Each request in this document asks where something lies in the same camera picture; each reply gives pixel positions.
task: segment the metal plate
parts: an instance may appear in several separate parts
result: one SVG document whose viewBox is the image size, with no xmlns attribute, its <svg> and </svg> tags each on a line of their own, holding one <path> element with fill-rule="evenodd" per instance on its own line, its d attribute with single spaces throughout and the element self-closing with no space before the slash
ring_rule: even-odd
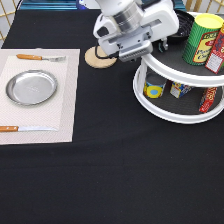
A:
<svg viewBox="0 0 224 224">
<path fill-rule="evenodd" d="M 57 89 L 57 80 L 49 72 L 29 70 L 13 77 L 6 86 L 7 96 L 21 105 L 35 105 L 49 99 Z"/>
</svg>

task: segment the green can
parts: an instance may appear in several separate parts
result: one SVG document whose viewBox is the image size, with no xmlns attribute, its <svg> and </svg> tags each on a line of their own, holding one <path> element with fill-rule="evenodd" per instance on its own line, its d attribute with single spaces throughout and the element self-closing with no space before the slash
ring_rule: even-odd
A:
<svg viewBox="0 0 224 224">
<path fill-rule="evenodd" d="M 206 63 L 223 22 L 221 17 L 209 13 L 200 14 L 195 18 L 183 53 L 183 59 L 188 64 Z"/>
</svg>

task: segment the white shelf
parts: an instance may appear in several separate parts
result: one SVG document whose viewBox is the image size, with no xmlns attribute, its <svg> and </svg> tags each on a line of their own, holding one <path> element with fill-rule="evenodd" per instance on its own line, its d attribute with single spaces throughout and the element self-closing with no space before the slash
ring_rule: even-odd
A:
<svg viewBox="0 0 224 224">
<path fill-rule="evenodd" d="M 175 123 L 182 123 L 182 124 L 195 124 L 195 123 L 201 123 L 208 121 L 215 116 L 217 116 L 223 109 L 224 109 L 224 94 L 222 92 L 222 98 L 220 103 L 211 111 L 205 114 L 199 114 L 199 115 L 180 115 L 176 113 L 171 113 L 169 111 L 163 110 L 156 105 L 154 105 L 152 102 L 146 99 L 146 97 L 143 95 L 143 86 L 144 86 L 144 80 L 145 80 L 145 73 L 146 73 L 146 63 L 145 60 L 142 60 L 142 64 L 137 70 L 135 74 L 135 78 L 133 81 L 133 89 L 136 98 L 141 103 L 143 107 L 145 107 L 149 112 L 152 114 L 168 120 Z"/>
<path fill-rule="evenodd" d="M 143 56 L 143 60 L 159 75 L 189 86 L 218 87 L 224 86 L 224 71 L 217 75 L 206 69 L 204 65 L 189 65 L 182 59 L 186 41 L 178 44 L 169 44 L 168 51 L 158 51 L 154 43 L 152 54 Z"/>
</svg>

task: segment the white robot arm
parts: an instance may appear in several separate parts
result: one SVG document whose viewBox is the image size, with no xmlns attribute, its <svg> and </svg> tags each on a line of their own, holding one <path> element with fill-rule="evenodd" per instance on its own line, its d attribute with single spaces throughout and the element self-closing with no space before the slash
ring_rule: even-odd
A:
<svg viewBox="0 0 224 224">
<path fill-rule="evenodd" d="M 178 31 L 179 20 L 171 0 L 96 0 L 102 14 L 94 36 L 109 57 L 133 61 L 153 51 L 152 42 L 164 41 Z"/>
</svg>

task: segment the wooden coaster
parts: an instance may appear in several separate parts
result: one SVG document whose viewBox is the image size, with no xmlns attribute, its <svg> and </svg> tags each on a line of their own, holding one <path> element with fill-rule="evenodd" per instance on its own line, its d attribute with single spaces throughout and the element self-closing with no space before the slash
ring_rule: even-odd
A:
<svg viewBox="0 0 224 224">
<path fill-rule="evenodd" d="M 100 46 L 98 47 L 97 53 L 100 57 L 107 56 Z M 85 60 L 86 60 L 86 63 L 93 68 L 108 68 L 117 61 L 117 58 L 98 59 L 95 55 L 95 47 L 92 47 L 86 52 Z"/>
</svg>

